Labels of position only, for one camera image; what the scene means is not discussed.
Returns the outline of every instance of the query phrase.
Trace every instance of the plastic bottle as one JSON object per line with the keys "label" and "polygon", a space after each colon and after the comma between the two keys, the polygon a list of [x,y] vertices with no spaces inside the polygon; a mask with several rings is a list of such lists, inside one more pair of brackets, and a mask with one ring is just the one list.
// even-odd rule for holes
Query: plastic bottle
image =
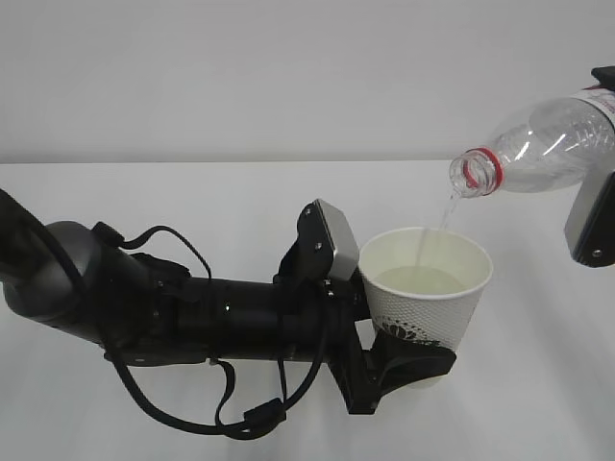
{"label": "plastic bottle", "polygon": [[615,92],[588,88],[508,118],[489,140],[451,163],[454,189],[479,197],[498,189],[554,190],[582,181],[603,156],[615,156]]}

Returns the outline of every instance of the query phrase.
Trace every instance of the robotic arm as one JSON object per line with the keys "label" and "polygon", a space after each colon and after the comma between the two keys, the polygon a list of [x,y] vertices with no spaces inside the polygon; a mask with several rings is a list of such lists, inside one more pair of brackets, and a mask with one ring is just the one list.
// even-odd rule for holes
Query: robotic arm
{"label": "robotic arm", "polygon": [[[158,226],[126,241],[104,223],[92,230],[75,222],[43,226],[0,190],[0,280],[16,314],[100,345],[135,402],[149,416],[179,430],[249,440],[285,419],[327,363],[350,414],[373,414],[380,399],[411,382],[447,374],[455,354],[403,341],[379,330],[362,349],[355,322],[369,319],[357,272],[358,248],[337,208],[308,204],[297,239],[272,283],[213,279],[207,263],[176,231]],[[156,232],[180,238],[208,270],[194,278],[172,261],[128,254]],[[223,359],[277,360],[282,398],[223,424],[220,409],[234,388]],[[215,425],[179,420],[155,407],[129,367],[198,364],[222,366],[227,387]],[[285,360],[311,362],[290,396]]]}

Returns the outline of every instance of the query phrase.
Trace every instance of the white surface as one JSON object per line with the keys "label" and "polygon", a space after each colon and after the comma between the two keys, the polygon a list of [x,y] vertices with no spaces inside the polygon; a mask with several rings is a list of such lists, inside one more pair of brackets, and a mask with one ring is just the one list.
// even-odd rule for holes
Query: white surface
{"label": "white surface", "polygon": [[[379,280],[390,269],[418,265],[444,271],[460,283],[461,291],[411,294]],[[489,256],[476,242],[456,233],[425,228],[391,230],[375,236],[363,245],[358,268],[374,323],[394,335],[403,332],[403,338],[438,341],[452,351],[457,350],[482,289],[493,274]]]}
{"label": "white surface", "polygon": [[[446,162],[13,165],[0,184],[43,222],[102,219],[127,236],[169,224],[220,278],[269,280],[302,207],[341,207],[359,244],[381,231],[438,223]],[[350,417],[327,369],[279,430],[256,442],[182,434],[130,401],[101,351],[0,309],[0,447],[11,461],[604,460],[615,452],[613,270],[568,256],[563,224],[574,190],[505,193],[459,205],[451,229],[490,253],[495,274],[450,375],[385,397]],[[202,269],[161,236],[147,247]],[[278,393],[273,364],[237,363],[224,415]],[[306,364],[289,366],[294,387]],[[138,371],[162,408],[212,422],[219,369]]]}
{"label": "white surface", "polygon": [[443,158],[613,62],[610,0],[3,0],[0,161]]}

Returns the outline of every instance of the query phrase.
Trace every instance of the paper cup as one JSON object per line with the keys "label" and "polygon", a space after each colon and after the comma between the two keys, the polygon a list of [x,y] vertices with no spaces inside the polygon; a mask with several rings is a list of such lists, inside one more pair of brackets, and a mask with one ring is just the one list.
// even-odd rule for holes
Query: paper cup
{"label": "paper cup", "polygon": [[429,230],[425,234],[421,266],[453,276],[464,287],[458,293],[407,293],[377,281],[388,270],[415,265],[424,231],[424,228],[391,230],[363,246],[358,268],[367,302],[372,320],[387,333],[456,351],[493,273],[491,259],[481,246],[447,230]]}

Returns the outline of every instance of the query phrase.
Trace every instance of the bottle mouth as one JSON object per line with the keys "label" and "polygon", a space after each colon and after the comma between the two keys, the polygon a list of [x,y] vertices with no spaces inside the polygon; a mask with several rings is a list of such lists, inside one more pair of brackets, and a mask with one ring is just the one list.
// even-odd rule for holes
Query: bottle mouth
{"label": "bottle mouth", "polygon": [[449,174],[453,188],[465,198],[489,195],[504,182],[500,161],[485,147],[467,151],[453,160]]}

